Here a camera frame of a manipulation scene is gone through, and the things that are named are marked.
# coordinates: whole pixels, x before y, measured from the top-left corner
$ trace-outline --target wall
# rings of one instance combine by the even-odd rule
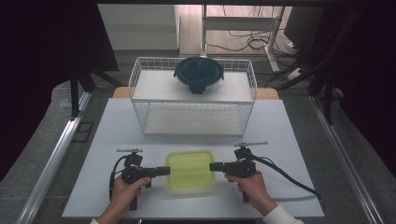
[[[111,46],[178,49],[178,6],[99,4]]]

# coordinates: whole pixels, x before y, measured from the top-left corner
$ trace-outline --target black curtain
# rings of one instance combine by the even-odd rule
[[[335,57],[341,107],[396,176],[396,2],[368,1]]]
[[[1,179],[44,117],[53,88],[87,65],[118,71],[94,2],[1,1]]]

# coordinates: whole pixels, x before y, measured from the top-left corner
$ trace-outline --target metal frame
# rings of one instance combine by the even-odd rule
[[[279,66],[274,57],[274,44],[285,8],[282,7],[275,18],[207,17],[206,5],[202,5],[201,57],[206,57],[206,31],[208,30],[270,31],[268,45],[264,49],[273,72],[279,72]]]
[[[356,196],[361,203],[361,207],[363,208],[364,213],[368,217],[370,223],[384,223],[382,217],[378,212],[378,208],[376,207],[375,202],[370,195],[370,192],[364,186],[361,177],[359,176],[358,172],[352,164],[352,161],[347,155],[346,149],[341,143],[341,140],[338,138],[337,132],[332,125],[328,124],[325,116],[321,113],[323,108],[321,106],[319,98],[316,96],[309,96],[309,100],[312,106],[315,108],[315,111],[317,112],[320,123],[322,124],[325,133],[329,137],[329,140],[332,143],[332,148],[334,149],[334,152],[337,155],[338,160],[340,161],[345,171],[346,177],[348,178],[350,185],[354,189]]]
[[[55,177],[56,172],[58,171],[59,165],[61,164],[64,154],[70,142],[72,141],[73,135],[81,121],[82,114],[90,98],[91,95],[89,93],[84,92],[82,94],[81,99],[79,100],[79,114],[75,117],[75,119],[69,120],[67,122],[64,132],[56,144],[55,149],[53,149],[49,161],[41,173],[41,176],[35,183],[35,187],[30,194],[25,206],[23,207],[16,223],[29,224],[35,219],[35,215],[37,214],[38,209],[40,208],[40,205],[43,202],[48,189],[50,188],[53,177]]]

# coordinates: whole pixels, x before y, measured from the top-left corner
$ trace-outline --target wrist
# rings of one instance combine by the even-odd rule
[[[259,203],[259,208],[257,210],[262,214],[263,217],[265,217],[276,207],[276,202],[269,195],[264,195]]]
[[[111,209],[106,209],[105,212],[96,219],[99,224],[118,224],[122,217],[112,211]]]

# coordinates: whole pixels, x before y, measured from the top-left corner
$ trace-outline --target aluminum rail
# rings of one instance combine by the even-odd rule
[[[41,176],[35,183],[35,188],[30,194],[25,206],[23,207],[20,216],[16,223],[30,224],[35,219],[35,215],[44,200],[44,197],[50,187],[53,177],[55,177],[58,171],[59,165],[62,162],[64,153],[66,152],[70,142],[72,141],[73,135],[81,121],[82,114],[91,98],[91,95],[84,92],[79,100],[79,114],[74,120],[69,120],[64,128],[58,143],[53,149],[49,161],[44,168]]]
[[[363,182],[361,181],[358,172],[356,171],[355,167],[352,164],[352,161],[349,159],[346,150],[344,149],[341,140],[338,138],[338,135],[332,125],[329,125],[325,117],[323,116],[323,108],[321,103],[316,96],[309,96],[309,100],[312,106],[315,108],[320,123],[323,126],[324,131],[326,132],[327,136],[329,137],[332,148],[334,149],[335,154],[338,157],[338,160],[341,162],[341,165],[346,173],[346,176],[354,189],[356,195],[358,196],[358,200],[361,203],[361,207],[364,210],[364,213],[368,217],[370,223],[379,224],[384,223],[382,217],[380,216],[378,209],[375,205],[375,202],[370,195],[368,189],[364,186]]]

